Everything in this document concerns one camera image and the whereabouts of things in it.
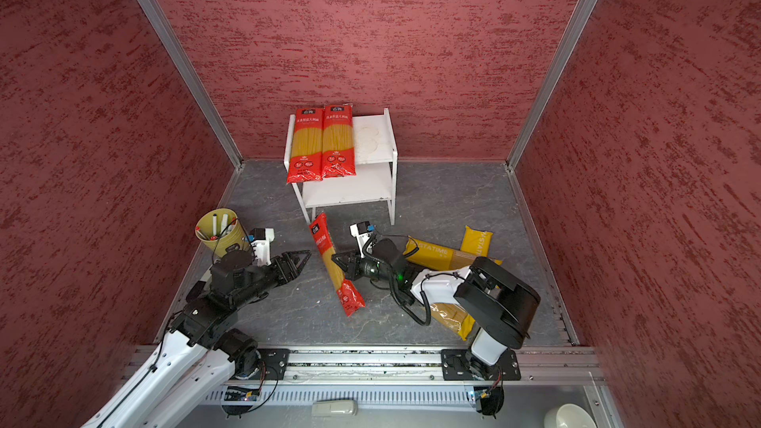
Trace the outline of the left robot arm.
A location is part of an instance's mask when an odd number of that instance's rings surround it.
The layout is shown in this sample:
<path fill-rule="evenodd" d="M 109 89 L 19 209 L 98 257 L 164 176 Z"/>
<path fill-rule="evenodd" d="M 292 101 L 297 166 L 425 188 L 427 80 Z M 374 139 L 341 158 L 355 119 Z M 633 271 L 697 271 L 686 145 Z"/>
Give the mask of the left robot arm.
<path fill-rule="evenodd" d="M 233 251 L 214 263 L 168 323 L 162 342 L 88 427 L 176 427 L 208 392 L 232 378 L 281 380 L 284 360 L 268 362 L 255 339 L 237 329 L 238 312 L 302 273 L 311 253 L 285 252 L 268 264 L 252 251 Z"/>

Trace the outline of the red spaghetti bag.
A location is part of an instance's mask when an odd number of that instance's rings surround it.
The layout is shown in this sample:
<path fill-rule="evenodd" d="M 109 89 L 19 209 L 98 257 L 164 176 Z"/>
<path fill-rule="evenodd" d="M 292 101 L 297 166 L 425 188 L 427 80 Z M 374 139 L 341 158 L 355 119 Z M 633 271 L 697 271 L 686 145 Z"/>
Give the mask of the red spaghetti bag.
<path fill-rule="evenodd" d="M 288 183 L 322 180 L 323 115 L 324 109 L 319 107 L 296 111 Z"/>
<path fill-rule="evenodd" d="M 365 301 L 352 281 L 345 279 L 344 271 L 332 259 L 336 255 L 336 250 L 328 229 L 325 213 L 317 215 L 310 223 L 309 229 L 341 306 L 345 314 L 350 317 L 357 310 L 365 307 Z"/>
<path fill-rule="evenodd" d="M 321 158 L 323 180 L 356 174 L 353 108 L 350 104 L 325 108 Z"/>

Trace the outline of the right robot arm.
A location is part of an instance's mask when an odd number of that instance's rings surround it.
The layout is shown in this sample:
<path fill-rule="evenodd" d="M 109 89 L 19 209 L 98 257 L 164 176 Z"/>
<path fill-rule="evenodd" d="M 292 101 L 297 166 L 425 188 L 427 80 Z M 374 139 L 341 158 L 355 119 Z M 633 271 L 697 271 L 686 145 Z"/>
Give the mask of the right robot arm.
<path fill-rule="evenodd" d="M 437 271 L 414 261 L 423 256 L 420 241 L 409 239 L 401 250 L 388 238 L 370 235 L 355 251 L 338 253 L 330 261 L 348 281 L 381 283 L 396 305 L 412 321 L 428 326 L 435 304 L 455 305 L 472 317 L 477 333 L 459 362 L 444 356 L 443 363 L 474 380 L 493 380 L 501 374 L 501 359 L 520 349 L 541 298 L 530 285 L 494 260 L 477 256 L 456 269 Z"/>

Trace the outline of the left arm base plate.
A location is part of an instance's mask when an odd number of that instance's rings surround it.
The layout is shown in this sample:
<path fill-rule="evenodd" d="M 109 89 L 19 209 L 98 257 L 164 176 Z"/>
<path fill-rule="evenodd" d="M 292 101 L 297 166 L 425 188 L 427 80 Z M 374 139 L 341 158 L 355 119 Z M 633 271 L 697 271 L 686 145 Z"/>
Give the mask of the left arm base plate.
<path fill-rule="evenodd" d="M 291 350 L 249 349 L 235 364 L 236 380 L 283 380 Z"/>

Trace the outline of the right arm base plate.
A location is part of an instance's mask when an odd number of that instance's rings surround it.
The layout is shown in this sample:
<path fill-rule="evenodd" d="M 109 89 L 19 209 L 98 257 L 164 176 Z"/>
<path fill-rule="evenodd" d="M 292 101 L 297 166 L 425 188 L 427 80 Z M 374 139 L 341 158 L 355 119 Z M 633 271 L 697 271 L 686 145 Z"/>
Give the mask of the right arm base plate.
<path fill-rule="evenodd" d="M 467 350 L 444 349 L 440 353 L 444 380 L 473 380 L 474 382 L 513 382 L 521 380 L 515 351 L 505 350 L 497 364 L 487 365 Z"/>

